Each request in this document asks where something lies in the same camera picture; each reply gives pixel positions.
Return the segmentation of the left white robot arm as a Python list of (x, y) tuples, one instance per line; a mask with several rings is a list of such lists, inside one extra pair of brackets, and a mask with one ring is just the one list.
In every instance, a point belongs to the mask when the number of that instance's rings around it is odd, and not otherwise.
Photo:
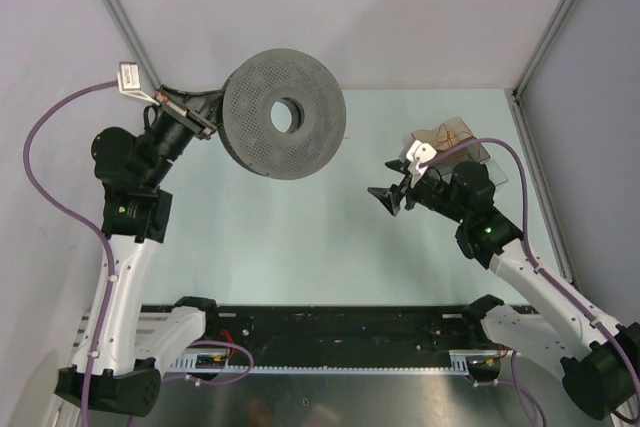
[(101, 274), (83, 340), (60, 369), (57, 396), (92, 410), (143, 417), (153, 408), (161, 378), (192, 343), (207, 347), (221, 334), (215, 301), (185, 296), (169, 317), (136, 338), (142, 296), (167, 231), (172, 196), (160, 184), (193, 139), (216, 132), (219, 90), (189, 94), (166, 86), (153, 96), (144, 131), (111, 127), (93, 140), (94, 175), (104, 188)]

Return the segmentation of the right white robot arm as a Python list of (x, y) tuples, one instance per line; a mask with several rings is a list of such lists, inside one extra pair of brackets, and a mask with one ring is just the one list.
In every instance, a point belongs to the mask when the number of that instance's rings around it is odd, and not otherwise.
[(603, 420), (637, 393), (639, 325), (623, 325), (569, 282), (525, 251), (524, 234), (494, 205), (495, 185), (483, 164), (462, 162), (449, 180), (428, 170), (412, 180), (407, 164), (387, 167), (404, 175), (400, 184), (368, 192), (391, 215), (417, 205), (457, 222), (456, 242), (468, 259), (507, 282), (535, 309), (524, 319), (500, 299), (486, 295), (468, 307), (463, 340), (473, 348), (491, 341), (529, 358), (558, 378), (573, 403)]

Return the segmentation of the black cable spool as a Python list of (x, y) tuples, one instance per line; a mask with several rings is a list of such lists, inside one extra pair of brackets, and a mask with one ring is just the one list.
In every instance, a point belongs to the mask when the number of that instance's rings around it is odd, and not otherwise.
[(346, 103), (320, 61), (275, 48), (252, 56), (229, 76), (218, 120), (222, 145), (243, 168), (298, 180), (336, 154), (346, 131)]

